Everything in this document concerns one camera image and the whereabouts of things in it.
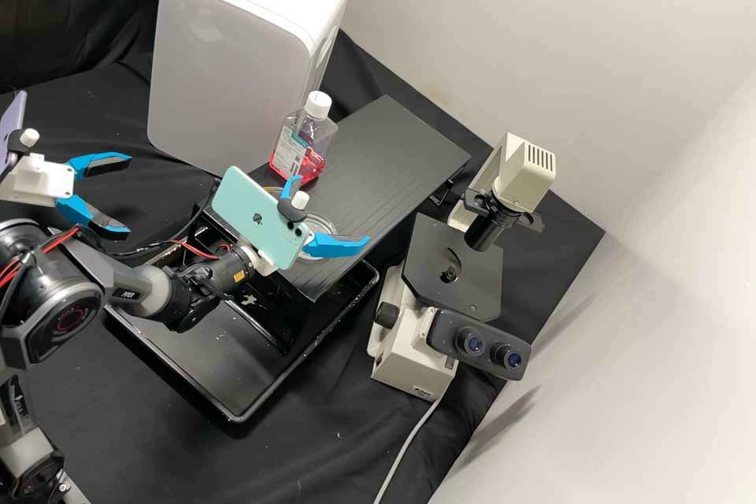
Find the white wall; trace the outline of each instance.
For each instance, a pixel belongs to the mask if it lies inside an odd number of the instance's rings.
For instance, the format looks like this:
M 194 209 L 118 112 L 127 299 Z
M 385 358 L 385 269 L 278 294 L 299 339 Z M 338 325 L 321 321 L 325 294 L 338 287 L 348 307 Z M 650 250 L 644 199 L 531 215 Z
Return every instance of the white wall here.
M 432 504 L 754 501 L 754 126 L 756 76 L 599 244 Z
M 756 66 L 756 0 L 350 0 L 345 30 L 489 143 L 556 152 L 611 228 Z

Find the mint green smartphone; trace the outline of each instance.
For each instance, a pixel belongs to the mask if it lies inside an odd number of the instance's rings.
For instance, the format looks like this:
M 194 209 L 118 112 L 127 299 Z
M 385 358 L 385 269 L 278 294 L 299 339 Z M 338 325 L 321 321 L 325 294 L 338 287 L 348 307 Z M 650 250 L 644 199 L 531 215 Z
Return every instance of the mint green smartphone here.
M 305 245 L 307 226 L 290 224 L 278 212 L 276 198 L 235 165 L 223 175 L 213 210 L 279 269 L 289 269 Z

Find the black tray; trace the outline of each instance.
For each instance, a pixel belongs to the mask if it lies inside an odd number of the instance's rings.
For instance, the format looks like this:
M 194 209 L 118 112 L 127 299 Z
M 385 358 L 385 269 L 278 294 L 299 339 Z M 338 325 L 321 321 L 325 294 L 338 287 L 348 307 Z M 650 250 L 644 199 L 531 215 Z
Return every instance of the black tray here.
M 181 255 L 172 247 L 155 263 L 172 264 Z M 259 280 L 266 281 L 261 285 Z M 112 306 L 106 309 L 227 419 L 242 423 L 376 285 L 378 272 L 360 261 L 315 303 L 298 294 L 290 297 L 267 280 L 253 280 L 253 293 L 261 300 L 256 305 L 221 303 L 185 333 L 171 332 L 162 323 L 132 317 Z M 271 308 L 276 312 L 265 313 Z

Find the red liquid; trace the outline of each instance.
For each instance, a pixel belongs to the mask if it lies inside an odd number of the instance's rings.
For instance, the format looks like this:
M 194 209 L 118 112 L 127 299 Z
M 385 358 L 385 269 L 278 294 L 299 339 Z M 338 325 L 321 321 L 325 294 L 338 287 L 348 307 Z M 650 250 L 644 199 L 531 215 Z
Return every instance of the red liquid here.
M 289 177 L 291 177 L 291 174 L 288 172 L 282 172 L 275 165 L 273 165 L 273 155 L 275 152 L 276 151 L 274 150 L 273 154 L 270 154 L 270 159 L 268 159 L 268 166 L 274 172 L 278 173 L 278 175 L 287 180 Z M 302 158 L 302 164 L 299 166 L 298 173 L 302 176 L 302 187 L 307 185 L 310 181 L 315 180 L 323 172 L 324 169 L 325 160 L 319 154 L 316 154 L 311 147 L 307 148 L 305 156 Z

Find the microscope base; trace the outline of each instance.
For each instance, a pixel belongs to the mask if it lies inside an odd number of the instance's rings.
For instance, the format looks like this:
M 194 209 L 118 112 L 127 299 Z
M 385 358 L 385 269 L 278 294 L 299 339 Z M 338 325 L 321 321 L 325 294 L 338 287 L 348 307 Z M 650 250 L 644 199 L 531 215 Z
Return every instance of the microscope base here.
M 403 265 L 386 272 L 380 302 L 399 306 L 391 329 L 373 323 L 368 355 L 374 358 L 374 380 L 429 402 L 446 390 L 457 372 L 458 361 L 436 352 L 425 342 L 435 307 L 424 306 L 402 280 Z

